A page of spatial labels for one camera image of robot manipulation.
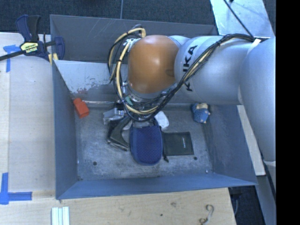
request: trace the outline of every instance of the small metal hook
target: small metal hook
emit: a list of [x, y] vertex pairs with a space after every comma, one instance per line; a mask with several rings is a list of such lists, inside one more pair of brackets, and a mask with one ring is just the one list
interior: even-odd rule
[[207, 225], [210, 222], [211, 215], [214, 211], [214, 207], [210, 204], [206, 205], [206, 210], [209, 212], [207, 218], [199, 219], [201, 225]]

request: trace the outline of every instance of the blue tape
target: blue tape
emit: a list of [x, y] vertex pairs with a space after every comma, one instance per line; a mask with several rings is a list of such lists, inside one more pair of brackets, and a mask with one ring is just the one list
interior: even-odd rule
[[[21, 49], [16, 46], [16, 45], [9, 45], [9, 46], [4, 46], [3, 49], [8, 53], [14, 53], [14, 52], [18, 52], [20, 51]], [[6, 72], [8, 73], [10, 71], [10, 58], [7, 59], [7, 62], [6, 62]]]
[[31, 201], [32, 192], [8, 192], [8, 173], [2, 174], [1, 191], [0, 191], [0, 204], [8, 205], [10, 201]]

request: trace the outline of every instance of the blue object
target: blue object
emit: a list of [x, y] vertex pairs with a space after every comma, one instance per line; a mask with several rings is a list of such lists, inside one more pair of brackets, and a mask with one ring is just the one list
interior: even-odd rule
[[2, 174], [0, 204], [7, 205], [10, 201], [30, 201], [32, 192], [9, 193], [8, 192], [8, 173]]
[[208, 111], [207, 108], [198, 108], [198, 104], [192, 105], [192, 111], [194, 114], [194, 121], [199, 122], [199, 123], [205, 123], [206, 120], [208, 119], [208, 116], [210, 112]]
[[141, 165], [155, 165], [163, 155], [163, 140], [159, 125], [130, 128], [130, 151], [134, 160]]
[[[9, 46], [4, 46], [3, 49], [8, 53], [14, 53], [14, 52], [18, 52], [21, 49], [16, 46], [16, 45], [9, 45]], [[10, 71], [10, 58], [7, 60], [6, 62], [6, 72], [8, 73]]]
[[[39, 41], [38, 38], [39, 20], [40, 20], [40, 16], [38, 15], [34, 15], [34, 16], [22, 15], [19, 18], [17, 18], [15, 24], [17, 26], [18, 32], [24, 38], [24, 43], [33, 42], [38, 44], [36, 51], [29, 52], [29, 53], [25, 52], [24, 55], [36, 56], [49, 61], [49, 56], [48, 56], [49, 52], [46, 49], [46, 43], [44, 44], [42, 41]], [[57, 36], [54, 38], [54, 41], [55, 44], [51, 44], [51, 45], [56, 45], [56, 53], [58, 58], [61, 60], [65, 54], [64, 40], [61, 36]]]

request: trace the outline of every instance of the bin floor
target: bin floor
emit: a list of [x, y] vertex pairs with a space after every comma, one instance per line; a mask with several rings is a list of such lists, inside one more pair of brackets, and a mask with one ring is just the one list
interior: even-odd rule
[[130, 151], [123, 151], [107, 143], [108, 125], [103, 113], [110, 107], [90, 107], [89, 116], [79, 119], [75, 114], [78, 179], [101, 180], [122, 178], [147, 178], [212, 172], [212, 166], [202, 126], [193, 120], [188, 105], [169, 105], [163, 112], [170, 126], [164, 132], [191, 133], [194, 155], [168, 156], [158, 164], [145, 166], [136, 163]]

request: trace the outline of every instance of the yellow cable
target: yellow cable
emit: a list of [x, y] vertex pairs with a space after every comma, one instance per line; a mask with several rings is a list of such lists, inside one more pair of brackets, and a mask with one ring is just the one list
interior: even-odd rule
[[[118, 92], [120, 98], [122, 98], [122, 99], [123, 99], [123, 94], [122, 94], [122, 90], [121, 90], [121, 87], [120, 87], [120, 69], [121, 69], [121, 61], [123, 60], [124, 55], [125, 55], [128, 47], [129, 47], [129, 43], [126, 44], [125, 48], [123, 49], [123, 51], [122, 51], [122, 53], [120, 55], [119, 61], [116, 64], [116, 86], [117, 86], [117, 92]], [[145, 110], [145, 111], [136, 110], [136, 109], [132, 108], [131, 106], [127, 105], [127, 104], [126, 104], [126, 107], [127, 107], [127, 109], [129, 111], [137, 113], [137, 114], [149, 114], [149, 113], [155, 112], [155, 110], [157, 109], [158, 106], [155, 106], [155, 107], [153, 107], [153, 108], [151, 108], [149, 110]]]
[[[129, 30], [127, 33], [123, 33], [121, 36], [119, 36], [117, 38], [117, 40], [114, 42], [114, 44], [116, 44], [117, 42], [119, 42], [121, 39], [123, 39], [127, 34], [132, 34], [136, 31], [141, 31], [142, 32], [142, 38], [146, 36], [146, 30], [144, 28], [135, 28], [132, 30]], [[113, 51], [114, 51], [114, 46], [109, 54], [109, 60], [108, 60], [108, 67], [111, 66], [111, 60], [112, 60], [112, 55], [113, 55]]]

